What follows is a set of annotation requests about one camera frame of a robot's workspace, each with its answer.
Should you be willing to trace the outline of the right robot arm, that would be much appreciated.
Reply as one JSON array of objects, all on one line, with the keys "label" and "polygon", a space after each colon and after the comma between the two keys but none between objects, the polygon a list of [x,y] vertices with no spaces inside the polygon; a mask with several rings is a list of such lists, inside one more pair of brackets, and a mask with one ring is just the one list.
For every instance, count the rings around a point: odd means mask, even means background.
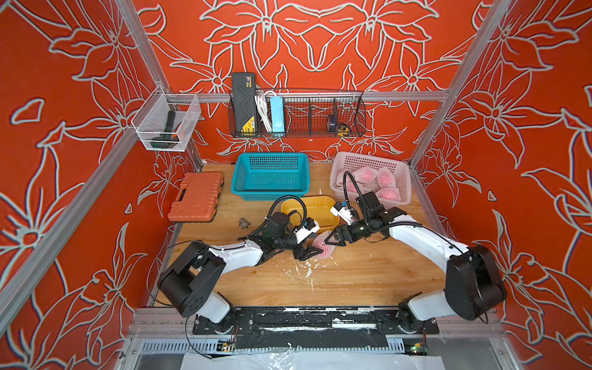
[{"label": "right robot arm", "polygon": [[359,192],[356,199],[362,217],[355,218],[348,200],[332,212],[345,224],[323,238],[325,246],[344,247],[382,234],[410,246],[446,275],[440,291],[412,295],[398,305],[397,325],[413,334],[432,319],[456,315],[467,321],[488,321],[487,313],[507,300],[501,273],[490,249],[469,246],[417,222],[400,208],[385,208],[373,192]]}]

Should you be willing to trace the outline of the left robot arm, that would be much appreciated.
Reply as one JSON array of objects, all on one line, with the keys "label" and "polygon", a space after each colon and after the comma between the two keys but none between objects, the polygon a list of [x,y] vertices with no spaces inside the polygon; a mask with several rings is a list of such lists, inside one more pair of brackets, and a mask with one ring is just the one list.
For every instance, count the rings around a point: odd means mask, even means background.
[{"label": "left robot arm", "polygon": [[161,274],[157,286],[182,317],[196,315],[209,320],[217,331],[226,332],[234,324],[236,308],[214,291],[220,277],[263,265],[283,251],[291,251],[297,261],[316,257],[322,250],[306,243],[319,230],[319,222],[308,216],[301,198],[283,196],[273,203],[261,225],[238,243],[189,243]]}]

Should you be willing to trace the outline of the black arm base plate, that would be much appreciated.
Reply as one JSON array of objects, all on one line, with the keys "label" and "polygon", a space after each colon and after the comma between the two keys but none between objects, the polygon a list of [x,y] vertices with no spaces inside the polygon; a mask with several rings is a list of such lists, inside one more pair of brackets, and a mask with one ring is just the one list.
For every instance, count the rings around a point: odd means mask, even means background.
[{"label": "black arm base plate", "polygon": [[236,308],[231,334],[256,331],[322,331],[350,329],[405,335],[398,308],[389,306],[245,306]]}]

